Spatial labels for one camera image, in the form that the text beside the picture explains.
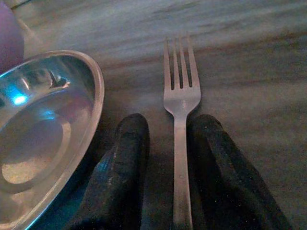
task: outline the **stainless steel bowl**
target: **stainless steel bowl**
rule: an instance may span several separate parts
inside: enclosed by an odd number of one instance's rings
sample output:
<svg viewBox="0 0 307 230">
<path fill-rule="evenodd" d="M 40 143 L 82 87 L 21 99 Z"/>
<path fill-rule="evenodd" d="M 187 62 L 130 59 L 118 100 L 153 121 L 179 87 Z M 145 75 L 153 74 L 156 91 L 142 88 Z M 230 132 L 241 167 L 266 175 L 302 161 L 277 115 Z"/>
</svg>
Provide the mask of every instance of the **stainless steel bowl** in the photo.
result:
<svg viewBox="0 0 307 230">
<path fill-rule="evenodd" d="M 47 52 L 0 75 L 0 230 L 27 228 L 61 191 L 103 100 L 98 64 L 76 51 Z"/>
</svg>

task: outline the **fork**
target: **fork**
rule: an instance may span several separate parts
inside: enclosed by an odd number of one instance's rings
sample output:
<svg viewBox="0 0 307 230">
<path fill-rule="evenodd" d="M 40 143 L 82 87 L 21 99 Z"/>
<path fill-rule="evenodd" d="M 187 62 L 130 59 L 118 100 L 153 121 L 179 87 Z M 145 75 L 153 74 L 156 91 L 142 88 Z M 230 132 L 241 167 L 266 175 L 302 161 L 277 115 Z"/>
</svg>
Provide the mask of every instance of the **fork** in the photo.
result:
<svg viewBox="0 0 307 230">
<path fill-rule="evenodd" d="M 164 108 L 174 117 L 174 200 L 172 230 L 193 229 L 187 158 L 187 117 L 201 101 L 201 88 L 193 48 L 187 35 L 191 86 L 184 58 L 182 38 L 179 50 L 182 72 L 180 84 L 176 39 L 173 41 L 173 87 L 169 65 L 168 39 L 164 44 Z"/>
</svg>

